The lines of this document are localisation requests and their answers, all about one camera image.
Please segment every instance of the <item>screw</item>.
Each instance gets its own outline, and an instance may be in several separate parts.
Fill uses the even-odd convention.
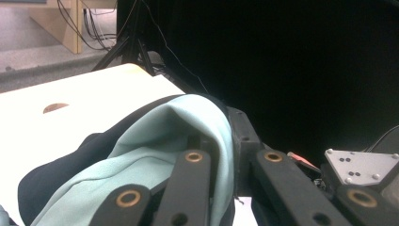
[[[373,174],[373,179],[375,179],[375,180],[378,180],[379,179],[379,177],[380,177],[380,175],[378,174],[378,173],[376,173],[376,174]]]
[[[347,184],[352,184],[352,178],[350,178],[350,177],[346,178],[346,179],[345,179],[345,182],[346,182]]]

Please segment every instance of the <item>cable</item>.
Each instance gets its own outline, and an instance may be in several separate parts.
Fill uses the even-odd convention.
[[[183,63],[179,60],[179,58],[175,55],[175,53],[168,47],[167,40],[165,39],[164,33],[163,33],[162,30],[161,30],[161,27],[159,27],[159,25],[156,23],[156,21],[155,21],[155,20],[153,19],[153,17],[152,17],[152,13],[151,13],[151,10],[150,10],[149,5],[147,5],[147,3],[146,3],[144,0],[141,0],[141,2],[146,6],[148,12],[150,13],[150,17],[151,17],[151,19],[152,19],[153,24],[156,26],[156,28],[158,29],[159,33],[161,34],[162,39],[164,40],[165,48],[167,48],[168,51],[170,51],[170,53],[173,54],[173,56],[176,58],[176,60],[177,60],[178,63],[180,64],[180,66],[182,66],[182,67],[183,67],[186,71],[188,71],[192,76],[196,77],[196,78],[199,80],[200,84],[201,84],[202,87],[205,89],[206,93],[209,94],[208,89],[203,85],[202,80],[200,79],[200,77],[197,76],[197,75],[195,75],[194,73],[192,73],[190,70],[188,70],[188,69],[183,65]]]
[[[99,28],[100,28],[100,33],[101,33],[101,35],[103,36],[103,39],[104,39],[104,40],[110,40],[110,39],[106,38],[105,35],[104,35],[104,32],[103,32],[103,30],[102,30],[102,28],[101,28],[101,25],[100,25],[100,23],[99,23],[99,20],[98,20],[98,15],[97,15],[97,14],[94,14],[94,15],[96,16],[97,25],[98,25]]]
[[[125,23],[123,24],[122,28],[120,29],[120,32],[117,34],[117,38],[120,37],[120,34],[122,33],[124,27],[126,26],[127,22],[129,21],[129,18],[130,18],[130,16],[132,15],[133,9],[134,9],[135,6],[136,6],[136,2],[137,2],[137,0],[135,0],[135,2],[133,3],[133,6],[132,6],[132,8],[130,9],[129,15],[128,15],[127,18],[126,18]]]
[[[367,149],[366,153],[370,153],[373,151],[376,145],[378,145],[382,139],[384,139],[388,134],[390,134],[393,130],[399,128],[399,125],[396,125],[392,129],[390,129],[387,133],[385,133],[373,146],[371,146],[369,149]]]
[[[65,22],[67,23],[67,25],[78,35],[78,37],[90,48],[93,50],[103,50],[103,49],[97,49],[92,47],[91,45],[88,44],[88,42],[83,38],[82,34],[79,32],[79,29],[77,28],[77,25],[72,21],[72,18],[70,16],[70,14],[68,13],[68,11],[65,9],[64,4],[61,2],[61,0],[57,0],[56,1],[58,4],[58,9],[59,12],[61,13],[62,17],[64,18]]]

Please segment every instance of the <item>black wire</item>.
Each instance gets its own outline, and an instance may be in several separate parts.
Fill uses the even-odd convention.
[[[202,85],[203,89],[205,89],[206,93],[209,94],[208,89],[202,83],[202,80],[200,79],[200,77],[198,75],[192,73],[190,70],[188,70],[188,68],[183,65],[183,63],[179,60],[179,58],[176,56],[176,54],[169,48],[168,43],[167,43],[167,39],[165,39],[164,33],[161,30],[161,27],[159,27],[159,25],[156,23],[156,21],[152,17],[152,12],[151,12],[151,9],[150,9],[149,5],[144,0],[139,0],[139,1],[141,1],[144,4],[144,6],[147,8],[147,11],[149,12],[150,17],[152,19],[152,23],[156,26],[156,28],[158,29],[159,33],[161,34],[162,39],[164,40],[165,48],[167,48],[167,50],[176,58],[176,60],[178,61],[180,66],[182,66],[182,68],[184,68],[187,72],[189,72],[192,76],[196,77],[199,80],[199,83]]]
[[[88,12],[89,12],[89,15],[90,15],[91,29],[93,30],[94,36],[96,37],[95,40],[97,40],[97,42],[99,42],[100,45],[101,45],[105,50],[109,50],[110,48],[109,48],[109,47],[106,47],[106,46],[104,45],[103,41],[102,41],[101,38],[100,38],[99,33],[97,32],[97,28],[96,28],[96,25],[95,25],[94,20],[93,20],[93,15],[91,15],[91,10],[89,9]]]
[[[366,153],[371,153],[373,149],[388,135],[390,134],[393,130],[397,129],[399,125],[396,125],[392,129],[390,129],[387,133],[385,133],[373,146],[371,146],[369,149],[367,149]]]
[[[83,38],[82,34],[79,32],[79,29],[77,28],[76,24],[72,21],[72,18],[71,18],[71,16],[70,16],[70,14],[69,14],[68,11],[65,9],[64,4],[62,4],[61,0],[57,0],[56,2],[57,2],[57,4],[58,4],[59,12],[61,13],[61,15],[62,15],[62,17],[64,18],[65,22],[66,22],[67,25],[78,35],[78,37],[79,37],[90,49],[93,49],[93,50],[103,50],[103,49],[94,48],[94,47],[92,47],[92,46],[90,46],[90,45],[88,44],[88,42]],[[64,13],[67,14],[68,18],[71,20],[71,24],[70,24],[69,20],[65,17]]]

